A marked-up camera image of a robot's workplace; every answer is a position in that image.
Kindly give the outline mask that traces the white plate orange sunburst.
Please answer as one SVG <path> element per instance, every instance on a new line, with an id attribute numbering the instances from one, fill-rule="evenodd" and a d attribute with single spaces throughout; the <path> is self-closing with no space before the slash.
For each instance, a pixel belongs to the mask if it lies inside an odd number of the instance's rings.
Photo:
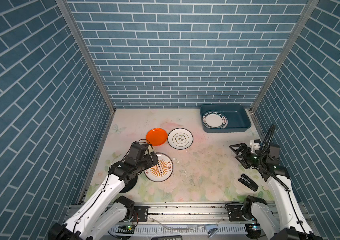
<path id="1" fill-rule="evenodd" d="M 173 173 L 174 164 L 171 158 L 165 154 L 157 153 L 159 163 L 144 171 L 145 176 L 152 182 L 166 181 Z"/>

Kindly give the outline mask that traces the black round plate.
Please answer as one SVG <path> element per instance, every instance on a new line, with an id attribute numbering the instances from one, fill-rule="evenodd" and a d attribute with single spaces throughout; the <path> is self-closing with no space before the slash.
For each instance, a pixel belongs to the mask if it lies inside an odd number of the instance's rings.
<path id="1" fill-rule="evenodd" d="M 132 180 L 130 180 L 126 185 L 125 187 L 120 191 L 121 194 L 123 193 L 127 193 L 129 192 L 130 190 L 132 190 L 135 185 L 137 184 L 138 182 L 138 177 L 135 177 L 133 178 Z"/>

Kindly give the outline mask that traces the white plate clover emblem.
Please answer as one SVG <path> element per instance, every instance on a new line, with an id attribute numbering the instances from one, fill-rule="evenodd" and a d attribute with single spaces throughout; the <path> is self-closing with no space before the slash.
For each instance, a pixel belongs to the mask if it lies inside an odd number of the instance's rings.
<path id="1" fill-rule="evenodd" d="M 185 150 L 189 148 L 194 141 L 192 133 L 184 128 L 177 128 L 168 134 L 169 145 L 176 150 Z"/>

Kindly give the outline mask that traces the white plate teal lettered rim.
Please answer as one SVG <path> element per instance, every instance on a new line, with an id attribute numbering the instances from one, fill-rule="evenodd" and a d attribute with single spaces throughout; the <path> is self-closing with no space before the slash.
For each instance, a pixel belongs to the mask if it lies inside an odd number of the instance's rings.
<path id="1" fill-rule="evenodd" d="M 208 111 L 202 116 L 203 124 L 209 129 L 224 129 L 228 124 L 227 117 L 218 111 Z"/>

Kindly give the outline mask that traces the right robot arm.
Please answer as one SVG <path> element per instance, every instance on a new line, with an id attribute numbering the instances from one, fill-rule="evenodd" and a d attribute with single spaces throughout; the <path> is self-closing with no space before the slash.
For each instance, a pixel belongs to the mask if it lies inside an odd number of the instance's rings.
<path id="1" fill-rule="evenodd" d="M 242 207 L 243 217 L 258 222 L 269 240 L 319 240 L 321 237 L 313 232 L 302 214 L 287 168 L 279 164 L 280 148 L 271 143 L 275 128 L 275 125 L 269 127 L 263 141 L 229 146 L 243 168 L 259 172 L 274 198 L 278 213 L 275 217 L 264 199 L 247 196 Z"/>

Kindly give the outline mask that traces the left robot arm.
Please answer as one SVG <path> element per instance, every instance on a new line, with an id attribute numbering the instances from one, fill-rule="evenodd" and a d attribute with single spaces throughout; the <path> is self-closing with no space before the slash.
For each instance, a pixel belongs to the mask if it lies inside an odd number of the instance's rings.
<path id="1" fill-rule="evenodd" d="M 55 223 L 50 240 L 99 240 L 115 224 L 134 218 L 134 201 L 123 196 L 138 181 L 138 175 L 158 165 L 152 144 L 133 142 L 122 160 L 112 164 L 108 175 L 86 203 L 63 224 Z"/>

